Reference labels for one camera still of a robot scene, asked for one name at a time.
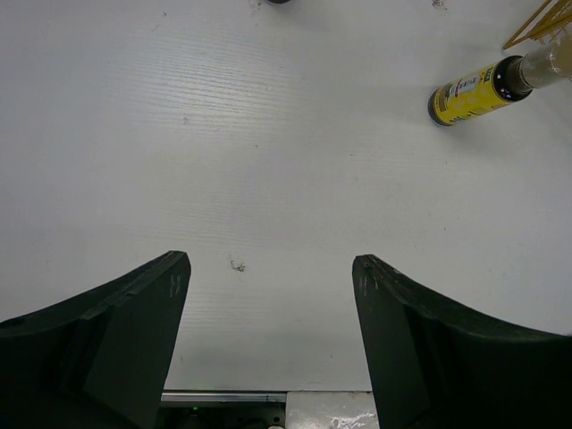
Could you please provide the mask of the small yellow label bottle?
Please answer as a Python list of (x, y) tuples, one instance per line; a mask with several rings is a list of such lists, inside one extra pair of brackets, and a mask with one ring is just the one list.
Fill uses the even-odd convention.
[(526, 55), (511, 55), (438, 87), (428, 99), (432, 120), (445, 127), (527, 98), (534, 90), (571, 78), (571, 37)]

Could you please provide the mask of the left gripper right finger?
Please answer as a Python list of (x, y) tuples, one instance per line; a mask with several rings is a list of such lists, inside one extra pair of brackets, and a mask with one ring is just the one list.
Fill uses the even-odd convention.
[(373, 255), (352, 279), (382, 428), (568, 428), (571, 339), (450, 299)]

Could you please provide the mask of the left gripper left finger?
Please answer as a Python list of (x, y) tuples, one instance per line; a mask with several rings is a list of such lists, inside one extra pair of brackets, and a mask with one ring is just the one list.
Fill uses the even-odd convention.
[(191, 265), (168, 251), (94, 289), (1, 323), (3, 428), (151, 428)]

